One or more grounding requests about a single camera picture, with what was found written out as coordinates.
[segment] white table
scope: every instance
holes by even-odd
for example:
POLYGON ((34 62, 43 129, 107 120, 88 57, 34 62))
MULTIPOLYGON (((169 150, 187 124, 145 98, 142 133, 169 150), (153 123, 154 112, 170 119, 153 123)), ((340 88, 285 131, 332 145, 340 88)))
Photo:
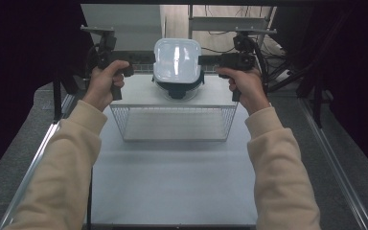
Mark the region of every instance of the white table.
POLYGON ((104 114, 92 223, 256 223, 243 107, 238 106, 226 142, 124 142, 109 107, 104 114))

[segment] transparent container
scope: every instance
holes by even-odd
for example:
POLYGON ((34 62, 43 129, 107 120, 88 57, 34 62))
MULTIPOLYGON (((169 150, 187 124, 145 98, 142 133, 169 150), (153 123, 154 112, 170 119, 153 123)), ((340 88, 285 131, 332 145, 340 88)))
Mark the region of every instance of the transparent container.
POLYGON ((194 83, 201 66, 201 46, 192 39, 162 38, 154 45, 154 79, 169 83, 194 83))
POLYGON ((238 103, 227 80, 205 75, 190 100, 169 100, 153 75, 125 79, 123 99, 110 108, 125 141, 226 141, 238 103))

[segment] dark curtain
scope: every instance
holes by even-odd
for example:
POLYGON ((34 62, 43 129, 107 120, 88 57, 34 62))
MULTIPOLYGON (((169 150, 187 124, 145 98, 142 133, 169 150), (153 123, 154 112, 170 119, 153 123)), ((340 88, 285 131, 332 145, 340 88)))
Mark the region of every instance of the dark curtain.
POLYGON ((368 157, 368 1, 357 4, 326 61, 331 110, 368 157))
POLYGON ((57 72, 83 72, 92 46, 76 1, 0 1, 0 158, 22 126, 37 88, 57 72))

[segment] metal bracket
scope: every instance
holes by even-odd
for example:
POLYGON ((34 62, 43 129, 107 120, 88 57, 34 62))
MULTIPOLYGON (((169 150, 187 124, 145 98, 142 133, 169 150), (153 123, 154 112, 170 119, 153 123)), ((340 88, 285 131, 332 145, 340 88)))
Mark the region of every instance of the metal bracket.
POLYGON ((89 32, 94 35, 102 36, 104 34, 110 33, 110 35, 115 35, 115 29, 113 27, 104 28, 104 27, 84 27, 81 26, 80 29, 85 32, 89 32))
POLYGON ((235 28, 235 32, 248 32, 248 35, 276 35, 277 31, 269 31, 269 30, 259 30, 251 28, 235 28))

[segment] handle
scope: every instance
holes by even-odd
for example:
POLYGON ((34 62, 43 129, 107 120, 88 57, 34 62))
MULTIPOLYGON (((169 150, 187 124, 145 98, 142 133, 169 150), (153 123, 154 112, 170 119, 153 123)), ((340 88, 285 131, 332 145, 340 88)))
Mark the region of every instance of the handle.
POLYGON ((241 94, 242 94, 242 92, 239 90, 239 88, 236 88, 232 92, 232 102, 238 102, 241 98, 241 94))
POLYGON ((112 93, 113 101, 119 101, 122 99, 121 87, 112 83, 112 86, 110 86, 110 92, 112 93))

